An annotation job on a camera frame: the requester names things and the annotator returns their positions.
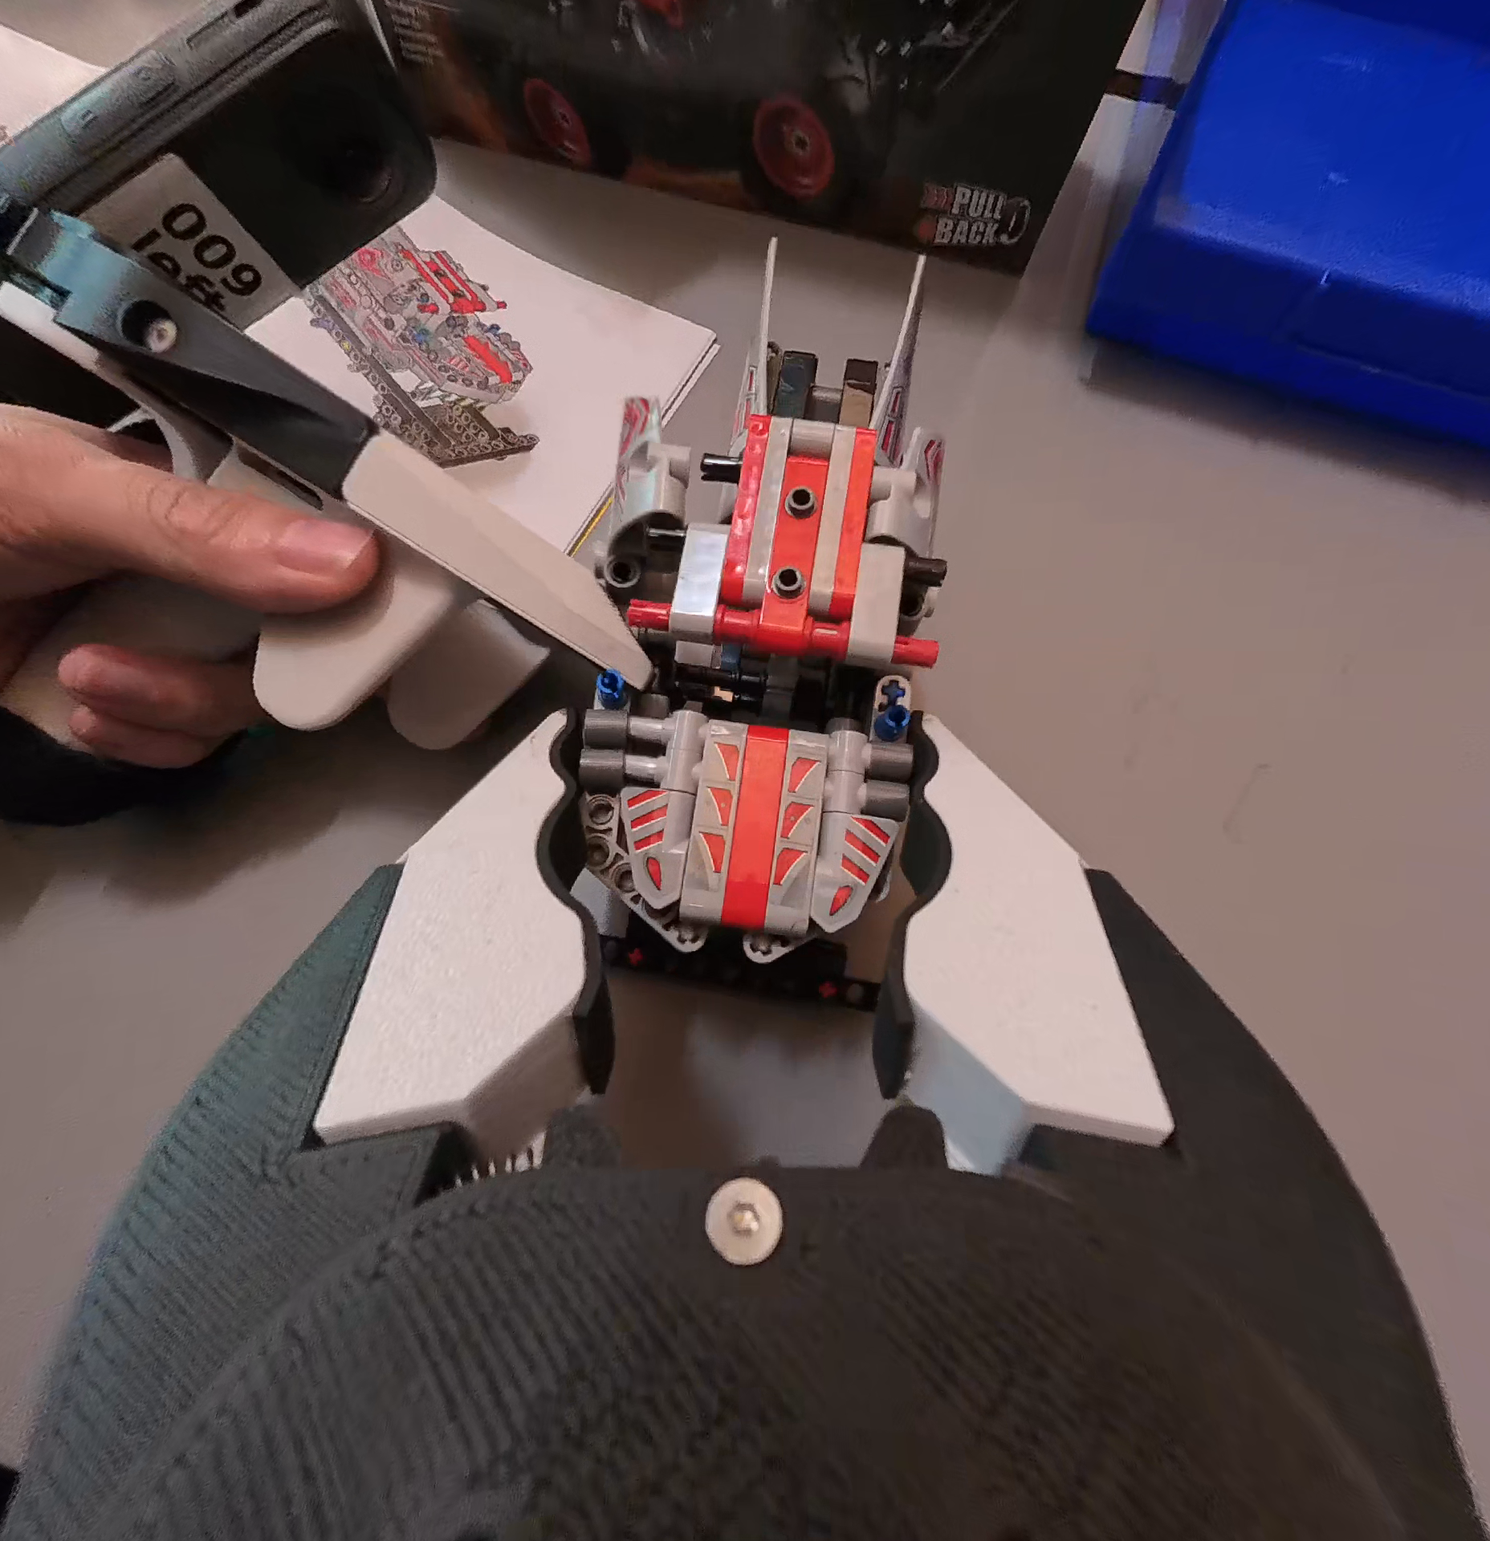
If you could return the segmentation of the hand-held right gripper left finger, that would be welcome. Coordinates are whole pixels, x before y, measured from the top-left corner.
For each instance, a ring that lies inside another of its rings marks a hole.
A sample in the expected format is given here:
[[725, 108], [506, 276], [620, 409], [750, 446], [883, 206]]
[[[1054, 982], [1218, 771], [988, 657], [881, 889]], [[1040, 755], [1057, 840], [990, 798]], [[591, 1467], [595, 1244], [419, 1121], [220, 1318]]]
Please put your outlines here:
[[599, 939], [554, 867], [566, 746], [556, 709], [409, 846], [316, 1107], [326, 1144], [434, 1125], [537, 1144], [595, 1086]]

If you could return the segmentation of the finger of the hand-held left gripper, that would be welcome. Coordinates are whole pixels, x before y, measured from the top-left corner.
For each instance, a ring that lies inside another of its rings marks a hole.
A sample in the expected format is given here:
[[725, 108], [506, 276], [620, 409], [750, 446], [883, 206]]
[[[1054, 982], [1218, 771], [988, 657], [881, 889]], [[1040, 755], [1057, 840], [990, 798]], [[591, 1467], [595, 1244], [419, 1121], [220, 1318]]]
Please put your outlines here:
[[651, 684], [651, 657], [589, 568], [396, 434], [374, 434], [359, 452], [343, 498], [560, 645], [636, 688]]
[[547, 662], [552, 647], [496, 604], [444, 620], [390, 678], [390, 722], [407, 742], [467, 742]]

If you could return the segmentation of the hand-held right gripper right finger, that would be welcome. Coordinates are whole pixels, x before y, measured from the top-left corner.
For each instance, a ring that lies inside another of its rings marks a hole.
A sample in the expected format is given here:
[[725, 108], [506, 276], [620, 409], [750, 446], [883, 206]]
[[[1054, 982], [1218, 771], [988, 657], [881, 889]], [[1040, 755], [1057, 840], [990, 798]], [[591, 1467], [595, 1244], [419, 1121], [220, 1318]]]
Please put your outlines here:
[[1175, 1119], [1083, 856], [937, 715], [912, 742], [883, 1096], [936, 1111], [949, 1144], [1040, 1127], [1162, 1144]]

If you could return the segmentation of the grey red brick truck model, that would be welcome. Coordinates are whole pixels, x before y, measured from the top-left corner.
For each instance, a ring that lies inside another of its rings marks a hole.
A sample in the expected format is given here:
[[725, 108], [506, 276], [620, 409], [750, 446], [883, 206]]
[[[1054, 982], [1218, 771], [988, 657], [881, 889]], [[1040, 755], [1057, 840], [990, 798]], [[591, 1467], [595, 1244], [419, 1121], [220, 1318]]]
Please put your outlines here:
[[692, 519], [688, 498], [669, 606], [678, 684], [707, 721], [682, 898], [711, 924], [703, 947], [678, 953], [591, 877], [612, 964], [872, 1009], [847, 941], [910, 819], [914, 676], [939, 659], [922, 626], [949, 575], [945, 440], [907, 425], [928, 258], [889, 361], [821, 382], [814, 353], [771, 334], [777, 253], [730, 446], [698, 461], [719, 510]]

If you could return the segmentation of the person's left forearm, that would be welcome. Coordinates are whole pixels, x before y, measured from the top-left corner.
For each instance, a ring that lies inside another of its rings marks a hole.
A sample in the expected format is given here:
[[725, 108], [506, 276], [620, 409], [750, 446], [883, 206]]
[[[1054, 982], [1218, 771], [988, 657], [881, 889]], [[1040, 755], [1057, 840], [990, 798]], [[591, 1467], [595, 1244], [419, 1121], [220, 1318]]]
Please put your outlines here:
[[76, 827], [134, 809], [175, 808], [216, 788], [243, 740], [237, 732], [189, 767], [144, 767], [65, 746], [0, 705], [0, 819]]

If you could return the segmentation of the grey desk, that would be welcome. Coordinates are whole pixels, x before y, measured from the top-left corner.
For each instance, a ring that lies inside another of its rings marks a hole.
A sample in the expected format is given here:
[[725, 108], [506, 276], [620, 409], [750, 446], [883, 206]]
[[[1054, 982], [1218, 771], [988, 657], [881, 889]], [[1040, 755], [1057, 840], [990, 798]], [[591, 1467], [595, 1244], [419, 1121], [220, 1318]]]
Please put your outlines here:
[[[1133, 108], [1023, 278], [932, 260], [930, 701], [1247, 1022], [1412, 1285], [1490, 1527], [1490, 454], [1083, 336]], [[494, 761], [382, 713], [162, 821], [0, 827], [0, 1461], [210, 1055]]]

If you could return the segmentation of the person's left hand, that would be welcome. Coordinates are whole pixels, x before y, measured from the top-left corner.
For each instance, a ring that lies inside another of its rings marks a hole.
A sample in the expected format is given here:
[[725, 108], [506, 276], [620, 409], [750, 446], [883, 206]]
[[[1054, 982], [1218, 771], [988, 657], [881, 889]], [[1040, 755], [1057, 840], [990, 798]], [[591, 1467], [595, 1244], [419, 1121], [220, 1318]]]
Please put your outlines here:
[[[0, 403], [0, 692], [63, 597], [115, 572], [260, 612], [343, 604], [376, 577], [372, 533], [181, 479], [163, 450]], [[90, 641], [59, 662], [69, 728], [103, 757], [183, 769], [260, 719], [252, 666]]]

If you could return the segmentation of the white instruction booklet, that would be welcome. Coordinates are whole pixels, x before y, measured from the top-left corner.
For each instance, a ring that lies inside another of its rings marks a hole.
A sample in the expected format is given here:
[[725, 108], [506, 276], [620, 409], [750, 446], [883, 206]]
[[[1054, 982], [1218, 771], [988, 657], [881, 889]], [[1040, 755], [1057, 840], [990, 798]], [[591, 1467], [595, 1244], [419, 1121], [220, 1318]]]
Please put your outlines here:
[[[0, 24], [0, 125], [16, 135], [100, 73]], [[487, 314], [471, 320], [471, 336], [490, 351], [523, 355], [506, 363], [520, 371], [508, 394], [469, 400], [467, 425], [537, 442], [494, 454], [471, 448], [452, 475], [574, 552], [612, 490], [624, 398], [653, 396], [663, 417], [674, 411], [717, 355], [717, 336], [535, 256], [438, 195], [403, 220], [401, 237], [487, 289]], [[419, 405], [448, 403], [409, 369], [388, 369], [392, 394], [378, 392], [320, 322], [320, 297], [322, 289], [289, 297], [251, 334], [378, 421], [398, 390]]]

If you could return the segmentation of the black toy set box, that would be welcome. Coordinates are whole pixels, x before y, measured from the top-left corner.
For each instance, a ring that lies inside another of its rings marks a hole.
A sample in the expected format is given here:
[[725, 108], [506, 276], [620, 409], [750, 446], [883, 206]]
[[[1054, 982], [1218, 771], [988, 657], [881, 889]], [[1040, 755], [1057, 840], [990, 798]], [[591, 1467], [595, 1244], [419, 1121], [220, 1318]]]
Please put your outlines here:
[[1023, 272], [1135, 1], [390, 1], [432, 131]]

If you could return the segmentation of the blue plastic bin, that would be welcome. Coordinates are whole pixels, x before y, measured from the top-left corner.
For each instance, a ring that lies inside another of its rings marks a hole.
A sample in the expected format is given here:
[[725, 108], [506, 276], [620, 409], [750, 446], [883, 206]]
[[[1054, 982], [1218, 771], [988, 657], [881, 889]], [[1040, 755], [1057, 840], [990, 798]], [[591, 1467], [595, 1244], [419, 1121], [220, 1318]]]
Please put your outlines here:
[[1490, 1], [1228, 3], [1086, 324], [1490, 450]]

